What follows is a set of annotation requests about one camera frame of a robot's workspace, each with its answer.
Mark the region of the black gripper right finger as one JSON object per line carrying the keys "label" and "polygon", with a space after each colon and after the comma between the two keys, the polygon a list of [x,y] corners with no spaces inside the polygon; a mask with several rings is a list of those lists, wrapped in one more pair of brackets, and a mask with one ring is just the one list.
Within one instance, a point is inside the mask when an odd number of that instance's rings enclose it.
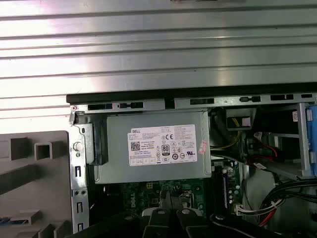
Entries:
{"label": "black gripper right finger", "polygon": [[172,208],[176,212],[182,230],[189,238],[274,238],[275,233],[248,223],[240,218],[224,214],[199,216],[191,208],[185,208],[179,195],[172,196]]}

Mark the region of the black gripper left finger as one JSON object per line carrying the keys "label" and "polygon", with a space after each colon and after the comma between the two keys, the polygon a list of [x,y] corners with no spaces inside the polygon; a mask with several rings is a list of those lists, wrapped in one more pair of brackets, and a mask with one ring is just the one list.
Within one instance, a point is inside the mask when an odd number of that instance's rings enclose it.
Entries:
{"label": "black gripper left finger", "polygon": [[137,217],[121,213],[84,230],[85,238],[166,238],[170,233],[172,196],[169,190],[160,192],[160,207],[149,208]]}

